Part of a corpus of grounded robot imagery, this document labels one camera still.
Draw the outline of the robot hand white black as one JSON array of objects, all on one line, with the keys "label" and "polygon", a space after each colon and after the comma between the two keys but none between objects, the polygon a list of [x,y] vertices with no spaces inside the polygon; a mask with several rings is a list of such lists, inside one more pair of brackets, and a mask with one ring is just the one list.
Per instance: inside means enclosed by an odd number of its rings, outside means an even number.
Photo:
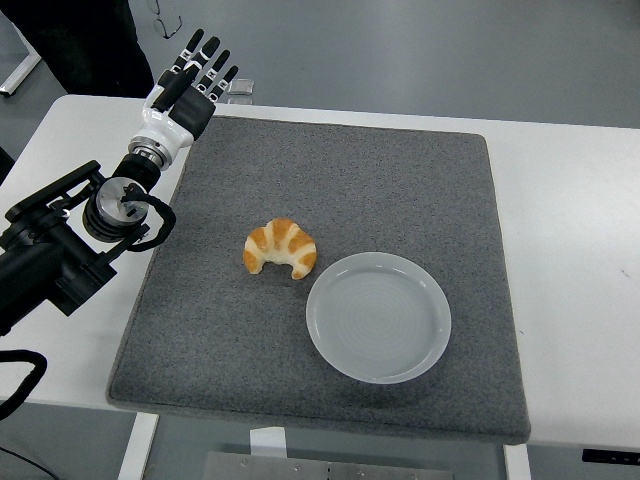
[{"label": "robot hand white black", "polygon": [[131,153],[149,151],[169,162],[206,129],[238,67],[225,67],[230,52],[218,50],[218,37],[203,37],[202,29],[194,32],[145,99],[142,125],[129,143]]}]

